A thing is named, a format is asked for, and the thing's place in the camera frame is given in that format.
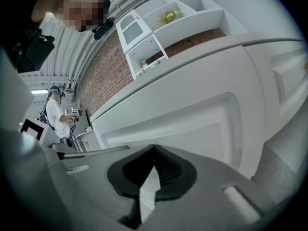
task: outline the white wall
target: white wall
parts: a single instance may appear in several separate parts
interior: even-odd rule
[[[279,0],[213,0],[231,13],[248,32],[301,38],[297,24]]]

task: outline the wall shelf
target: wall shelf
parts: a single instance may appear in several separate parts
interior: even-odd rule
[[[167,12],[179,11],[167,25],[161,18]],[[136,79],[143,61],[185,38],[219,28],[224,35],[245,33],[243,26],[212,0],[150,0],[132,10],[117,24],[119,38],[132,76]]]

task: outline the brick wall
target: brick wall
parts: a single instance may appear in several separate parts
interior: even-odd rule
[[[133,80],[117,32],[98,51],[83,76],[76,98],[91,117]]]

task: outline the ceiling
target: ceiling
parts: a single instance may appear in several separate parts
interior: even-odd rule
[[[119,20],[130,10],[140,6],[148,0],[110,0],[109,17]],[[30,90],[49,89],[58,86],[61,90],[69,90],[64,103],[74,98],[74,90],[82,79],[95,53],[108,38],[106,34],[96,41],[92,32],[76,32],[58,23],[52,14],[47,14],[40,28],[43,35],[55,37],[55,49],[48,56],[40,71],[20,74],[22,80]],[[36,95],[26,116],[38,117],[47,95]]]

